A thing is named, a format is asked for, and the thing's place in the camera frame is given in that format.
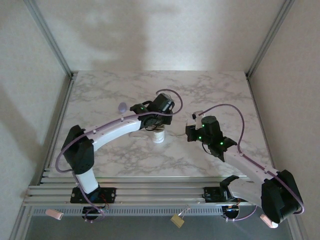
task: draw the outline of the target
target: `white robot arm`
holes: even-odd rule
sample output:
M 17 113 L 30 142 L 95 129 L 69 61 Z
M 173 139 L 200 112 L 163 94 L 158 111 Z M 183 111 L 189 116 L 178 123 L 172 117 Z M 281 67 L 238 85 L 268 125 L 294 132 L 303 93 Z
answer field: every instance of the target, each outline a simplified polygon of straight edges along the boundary
M 151 126 L 170 125 L 174 105 L 168 95 L 161 93 L 154 101 L 132 106 L 130 110 L 136 115 L 130 118 L 124 117 L 106 128 L 93 126 L 82 129 L 78 125 L 72 127 L 62 147 L 66 150 L 62 152 L 84 194 L 90 196 L 99 188 L 93 172 L 95 151 L 127 133 Z M 290 172 L 287 170 L 279 172 L 270 165 L 259 165 L 250 156 L 243 154 L 235 141 L 223 136 L 216 117 L 196 113 L 192 116 L 196 124 L 185 127 L 187 141 L 202 142 L 203 145 L 207 145 L 211 155 L 234 166 L 251 179 L 251 182 L 246 182 L 235 175 L 226 178 L 220 183 L 218 191 L 215 189 L 215 193 L 206 193 L 208 195 L 204 197 L 206 202 L 230 202 L 242 199 L 261 207 L 266 216 L 277 224 L 296 213 L 299 208 L 303 210 L 298 187 Z
M 192 117 L 196 124 L 185 127 L 187 141 L 200 141 L 207 145 L 211 155 L 237 168 L 252 181 L 246 182 L 232 175 L 220 183 L 219 191 L 207 193 L 209 197 L 205 199 L 209 199 L 209 202 L 232 201 L 236 198 L 248 201 L 262 208 L 266 216 L 277 224 L 299 208 L 303 211 L 301 195 L 290 172 L 280 172 L 271 165 L 261 165 L 244 154 L 239 146 L 240 141 L 236 143 L 223 136 L 215 116 L 195 112 Z

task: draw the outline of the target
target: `wire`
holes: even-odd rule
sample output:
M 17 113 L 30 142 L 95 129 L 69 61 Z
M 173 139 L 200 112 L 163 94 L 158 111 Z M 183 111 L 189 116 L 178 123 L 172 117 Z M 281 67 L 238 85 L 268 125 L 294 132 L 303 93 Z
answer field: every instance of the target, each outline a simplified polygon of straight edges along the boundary
M 206 197 L 204 194 L 202 194 L 202 197 L 205 199 L 205 200 L 208 200 L 208 201 L 211 201 L 211 202 L 216 202 L 216 201 L 219 201 L 221 199 L 221 196 L 217 195 L 215 196 L 215 198 L 212 198 L 212 197 Z
M 148 101 L 144 101 L 144 102 L 142 103 L 142 105 L 144 105 L 144 106 L 145 106 L 146 104 L 148 104 L 148 105 L 149 105 L 149 104 L 152 104 L 152 101 L 149 101 L 149 100 L 148 100 Z
M 148 126 L 146 126 L 144 129 L 146 130 L 146 131 L 148 131 L 148 132 L 151 132 L 151 131 L 154 131 L 154 130 L 157 130 L 157 128 L 159 127 L 159 126 L 161 126 L 162 124 L 157 124 L 157 125 L 154 125 L 154 127 L 153 128 L 149 128 Z
M 185 206 L 185 209 L 183 209 L 182 212 L 180 212 L 180 213 L 178 214 L 178 216 L 180 216 L 181 214 L 183 214 L 183 216 L 181 217 L 181 219 L 184 219 L 184 216 L 186 215 L 186 213 L 187 213 L 189 210 L 191 210 L 191 208 L 189 207 L 189 205 L 186 205 L 186 206 Z
M 204 143 L 202 143 L 202 148 L 203 148 L 203 150 L 204 150 L 207 154 L 209 154 L 209 155 L 213 156 L 211 153 L 207 152 L 207 150 L 205 149 L 205 145 L 204 145 Z
M 226 220 L 227 220 L 227 221 L 228 221 L 228 220 L 232 220 L 232 221 L 245 220 L 245 219 L 251 217 L 251 216 L 256 212 L 257 208 L 258 208 L 258 206 L 255 205 L 255 208 L 253 209 L 253 211 L 252 211 L 250 214 L 248 214 L 247 216 L 244 216 L 244 217 L 241 217 L 241 218 L 228 218 L 228 217 L 226 216 Z
M 156 112 L 156 111 L 150 111 L 150 112 L 144 112 L 144 113 L 140 113 L 140 114 L 133 114 L 133 115 L 130 115 L 130 116 L 125 116 L 125 117 L 122 117 L 122 118 L 118 118 L 118 119 L 116 119 L 116 120 L 113 120 L 113 121 L 111 121 L 111 122 L 108 122 L 108 123 L 106 123 L 106 124 L 104 124 L 104 125 L 102 125 L 102 126 L 97 127 L 96 129 L 93 129 L 93 130 L 91 130 L 91 131 L 88 131 L 88 132 L 86 132 L 86 133 L 84 133 L 84 134 L 76 137 L 74 140 L 72 140 L 71 142 L 69 142 L 69 143 L 61 150 L 61 152 L 60 152 L 59 155 L 57 156 L 57 158 L 56 158 L 56 160 L 55 160 L 55 169 L 56 169 L 59 173 L 69 173 L 69 172 L 71 172 L 72 175 L 73 175 L 73 177 L 74 177 L 74 179 L 75 179 L 75 181 L 76 181 L 76 183 L 77 183 L 77 185 L 78 185 L 78 187 L 79 187 L 79 189 L 80 189 L 80 191 L 81 191 L 81 193 L 82 193 L 82 195 L 83 195 L 83 197 L 84 197 L 84 199 L 85 199 L 95 210 L 97 210 L 98 213 L 101 213 L 101 214 L 102 214 L 102 218 L 96 219 L 96 220 L 94 220 L 94 221 L 91 220 L 91 221 L 90 221 L 91 223 L 93 223 L 93 222 L 99 222 L 99 221 L 103 220 L 103 219 L 105 218 L 106 214 L 105 214 L 105 212 L 104 212 L 103 210 L 101 210 L 100 208 L 98 208 L 95 204 L 93 204 L 93 203 L 87 198 L 83 187 L 81 186 L 81 184 L 80 184 L 80 182 L 79 182 L 79 180 L 78 180 L 75 172 L 74 172 L 71 168 L 70 168 L 70 169 L 66 169 L 66 170 L 61 170 L 61 169 L 59 168 L 59 162 L 60 162 L 60 159 L 61 159 L 62 155 L 63 155 L 74 143 L 76 143 L 76 142 L 79 141 L 80 139 L 84 138 L 85 136 L 88 136 L 88 135 L 90 135 L 90 134 L 92 134 L 92 133 L 94 133 L 94 132 L 102 131 L 102 130 L 104 130 L 104 129 L 106 129 L 106 128 L 109 128 L 109 127 L 111 127 L 111 126 L 119 123 L 119 122 L 123 122 L 124 120 L 133 119 L 133 118 L 136 118 L 136 117 L 141 117 L 141 116 L 150 115 L 150 114 L 157 114 L 157 115 L 167 116 L 167 117 L 178 114 L 178 113 L 182 110 L 182 108 L 183 108 L 183 106 L 184 106 L 184 103 L 183 103 L 183 100 L 182 100 L 181 96 L 180 96 L 176 91 L 171 90 L 171 89 L 167 89 L 167 88 L 158 90 L 158 91 L 156 92 L 156 94 L 158 94 L 159 92 L 163 92 L 163 91 L 172 92 L 172 93 L 174 93 L 174 94 L 179 98 L 179 100 L 180 100 L 180 108 L 178 109 L 178 111 L 176 111 L 176 112 L 174 112 L 174 113 L 170 113 L 170 114 L 162 113 L 162 112 Z
M 238 152 L 240 154 L 242 154 L 242 157 L 244 157 L 245 159 L 247 159 L 249 162 L 251 162 L 252 164 L 254 164 L 255 166 L 257 166 L 258 168 L 260 168 L 261 170 L 265 171 L 265 168 L 263 166 L 261 166 L 259 163 L 257 163 L 256 161 L 252 160 L 250 157 L 248 157 L 247 155 L 245 155 L 241 148 L 240 148 L 240 143 L 242 141 L 242 138 L 244 136 L 244 133 L 245 133 L 245 118 L 243 116 L 243 114 L 241 113 L 241 111 L 239 110 L 239 108 L 237 108 L 236 106 L 232 105 L 232 104 L 228 104 L 228 103 L 222 103 L 222 104 L 218 104 L 218 105 L 215 105 L 213 107 L 210 107 L 208 108 L 207 110 L 201 112 L 198 114 L 198 116 L 201 116 L 207 112 L 209 112 L 210 110 L 212 109 L 215 109 L 217 107 L 222 107 L 222 106 L 228 106 L 228 107 L 232 107 L 234 108 L 240 115 L 241 117 L 241 121 L 242 121 L 242 130 L 241 130 L 241 134 L 240 134 L 240 137 L 239 137 L 239 140 L 238 140 L 238 144 L 237 144 L 237 149 L 238 149 Z M 305 211 L 305 206 L 304 206 L 304 203 L 303 201 L 294 193 L 294 191 L 291 190 L 291 188 L 285 183 L 283 182 L 279 177 L 277 177 L 274 173 L 270 172 L 270 171 L 267 171 L 267 173 L 269 175 L 271 175 L 273 178 L 275 178 L 282 186 L 284 186 L 284 188 L 295 198 L 295 200 L 299 203 L 300 205 L 300 210 L 299 211 L 296 211 L 294 214 L 296 215 L 300 215 L 300 214 L 303 214 L 304 211 Z
M 101 210 L 106 211 L 109 210 L 110 206 L 107 203 L 107 200 L 104 198 L 104 196 L 102 195 L 101 198 L 104 200 L 104 206 L 103 207 L 99 207 Z M 88 214 L 90 212 L 92 212 L 93 210 L 96 210 L 94 207 L 90 208 L 89 210 L 86 211 L 85 215 L 84 215 L 84 221 L 86 221 L 88 219 Z
M 241 198 L 238 198 L 238 202 L 236 203 L 235 206 L 238 207 L 240 203 L 241 203 Z

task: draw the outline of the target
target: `aluminum frame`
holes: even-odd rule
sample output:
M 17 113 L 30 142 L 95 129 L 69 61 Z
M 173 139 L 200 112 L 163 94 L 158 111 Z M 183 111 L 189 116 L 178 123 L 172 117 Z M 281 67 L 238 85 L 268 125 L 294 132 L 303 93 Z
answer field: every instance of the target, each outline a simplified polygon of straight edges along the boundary
M 265 40 L 263 41 L 248 72 L 246 73 L 248 83 L 250 83 L 252 75 L 258 68 L 261 60 L 267 52 L 272 40 L 277 34 L 282 22 L 284 21 L 294 1 L 295 0 L 284 1 L 276 19 L 274 20 L 270 30 L 267 33 Z M 39 181 L 39 185 L 29 186 L 25 199 L 22 203 L 22 207 L 19 211 L 16 223 L 13 227 L 10 240 L 25 239 L 31 221 L 31 217 L 35 213 L 35 210 L 39 208 L 47 209 L 49 207 L 52 208 L 54 206 L 61 208 L 62 206 L 64 206 L 64 208 L 69 209 L 71 207 L 82 208 L 83 206 L 88 205 L 79 204 L 77 206 L 75 204 L 72 204 L 72 206 L 70 206 L 71 203 L 69 203 L 68 201 L 72 192 L 72 188 L 76 186 L 72 178 L 48 177 L 48 172 L 50 171 L 49 167 L 51 161 L 53 160 L 53 153 L 57 143 L 59 131 L 62 126 L 64 115 L 69 102 L 69 97 L 76 77 L 73 77 L 73 74 L 62 52 L 60 51 L 53 35 L 51 34 L 50 29 L 48 28 L 37 4 L 34 2 L 34 0 L 24 0 L 24 2 L 28 10 L 30 11 L 32 17 L 34 18 L 36 24 L 38 25 L 39 29 L 41 30 L 43 36 L 47 40 L 47 43 L 52 49 L 53 54 L 61 64 L 65 73 L 70 77 L 70 84 L 68 86 L 68 90 L 63 102 L 63 107 L 61 109 L 58 122 L 55 127 L 52 142 L 50 143 L 50 148 L 45 159 L 45 168 L 42 172 L 42 179 Z M 259 111 L 255 102 L 254 104 L 261 125 Z M 265 137 L 265 132 L 262 125 L 261 128 Z M 118 196 L 116 197 L 116 203 L 112 205 L 116 208 L 128 207 L 132 209 L 136 208 L 137 206 L 145 206 L 145 208 L 149 206 L 157 206 L 157 208 L 160 208 L 161 206 L 185 206 L 186 204 L 194 208 L 201 206 L 210 208 L 210 206 L 216 207 L 227 204 L 225 202 L 204 203 L 203 199 L 200 199 L 201 190 L 203 189 L 203 187 L 216 187 L 219 184 L 219 182 L 224 178 L 225 177 L 98 178 L 98 182 L 102 187 L 118 188 Z M 248 178 L 246 177 L 242 177 L 242 179 L 248 181 Z M 250 205 L 250 203 L 242 202 L 241 205 Z M 303 224 L 301 224 L 301 220 L 299 218 L 297 218 L 296 216 L 292 216 L 288 219 L 288 222 L 294 240 L 307 239 L 306 231 L 304 230 Z
M 181 206 L 112 206 L 107 210 L 108 217 L 123 217 L 123 216 L 173 216 L 179 214 L 186 209 L 186 205 Z M 221 216 L 223 209 L 221 206 L 215 205 L 188 205 L 188 211 L 185 211 L 184 216 Z M 47 216 L 47 207 L 37 206 L 33 208 L 31 214 L 33 216 Z M 85 216 L 83 207 L 81 206 L 51 206 L 51 209 L 63 213 L 63 216 L 79 217 Z M 89 216 L 100 216 L 100 214 L 89 213 Z

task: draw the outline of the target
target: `beige tag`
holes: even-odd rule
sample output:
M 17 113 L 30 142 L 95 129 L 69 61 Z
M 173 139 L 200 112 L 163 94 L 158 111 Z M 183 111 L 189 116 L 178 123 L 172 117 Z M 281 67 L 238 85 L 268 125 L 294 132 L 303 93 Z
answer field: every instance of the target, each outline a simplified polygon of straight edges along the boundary
M 178 228 L 181 228 L 181 226 L 185 223 L 185 221 L 177 214 L 173 215 L 171 222 L 173 222 Z
M 64 215 L 64 213 L 59 212 L 59 211 L 54 210 L 54 209 L 47 209 L 45 211 L 45 214 L 47 214 L 48 216 L 53 217 L 55 219 L 58 219 L 58 220 L 61 220 L 63 215 Z

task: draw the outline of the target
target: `black mounting bracket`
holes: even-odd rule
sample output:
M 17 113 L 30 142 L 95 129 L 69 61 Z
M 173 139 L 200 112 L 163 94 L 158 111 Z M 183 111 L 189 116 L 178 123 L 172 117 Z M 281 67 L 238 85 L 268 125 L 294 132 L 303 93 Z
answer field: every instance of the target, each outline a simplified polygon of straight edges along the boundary
M 202 195 L 202 197 L 204 198 L 206 203 L 221 203 L 225 201 L 220 193 L 220 187 L 204 187 L 203 190 L 204 194 Z
M 222 206 L 222 212 L 223 216 L 227 217 L 228 219 L 235 219 L 239 215 L 239 206 Z
M 86 194 L 86 197 L 94 204 L 113 204 L 116 199 L 116 188 L 98 187 L 93 192 Z M 79 187 L 74 187 L 72 189 L 70 203 L 72 204 L 87 203 Z

